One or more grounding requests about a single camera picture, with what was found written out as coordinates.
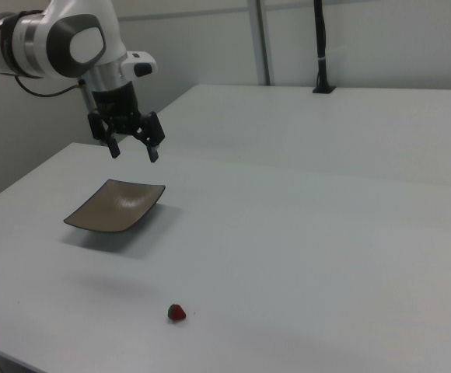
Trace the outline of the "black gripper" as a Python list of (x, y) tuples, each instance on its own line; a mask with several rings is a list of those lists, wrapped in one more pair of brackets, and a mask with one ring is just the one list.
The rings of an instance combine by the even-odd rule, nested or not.
[(165, 139), (165, 133), (156, 112), (139, 113), (133, 83), (110, 91), (92, 91), (92, 95), (98, 113), (87, 115), (90, 130), (95, 140), (108, 147), (111, 157), (116, 159), (121, 153), (114, 133), (132, 134), (146, 147), (150, 162), (156, 162), (159, 159), (158, 147)]

